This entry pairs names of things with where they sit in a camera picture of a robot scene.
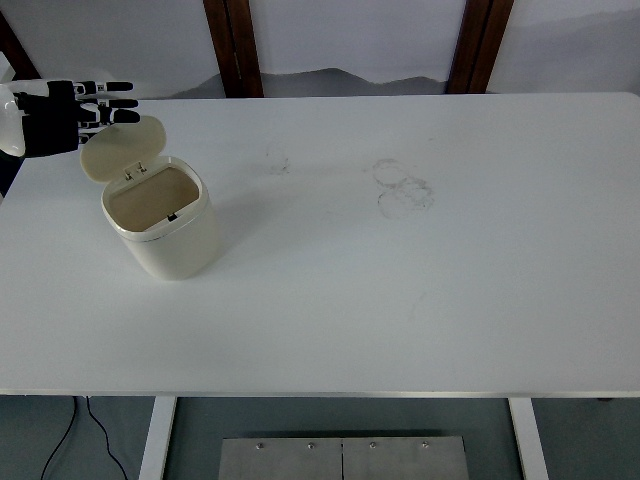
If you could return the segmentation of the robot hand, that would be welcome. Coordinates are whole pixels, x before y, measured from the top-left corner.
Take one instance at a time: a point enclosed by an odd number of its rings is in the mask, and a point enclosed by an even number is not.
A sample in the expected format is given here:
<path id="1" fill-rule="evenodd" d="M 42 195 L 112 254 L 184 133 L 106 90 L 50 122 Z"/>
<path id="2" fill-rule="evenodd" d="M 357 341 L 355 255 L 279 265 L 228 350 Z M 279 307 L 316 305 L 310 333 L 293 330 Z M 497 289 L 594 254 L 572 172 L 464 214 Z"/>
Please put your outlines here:
<path id="1" fill-rule="evenodd" d="M 20 80 L 1 85 L 1 152 L 13 158 L 76 150 L 101 129 L 140 120 L 128 81 Z"/>

